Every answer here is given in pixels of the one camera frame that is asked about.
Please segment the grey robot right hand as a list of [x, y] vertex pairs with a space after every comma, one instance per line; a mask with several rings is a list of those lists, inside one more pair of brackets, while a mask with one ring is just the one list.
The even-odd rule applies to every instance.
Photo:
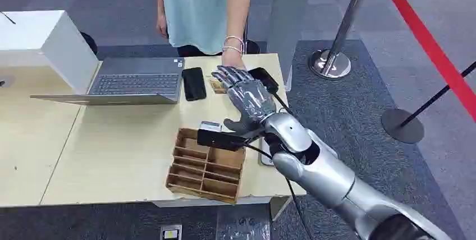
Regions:
[[258, 130], [262, 122], [277, 112], [275, 102], [263, 83], [247, 70], [218, 66], [211, 75], [226, 89], [230, 101], [240, 112], [240, 119], [224, 119], [223, 124], [239, 134]]

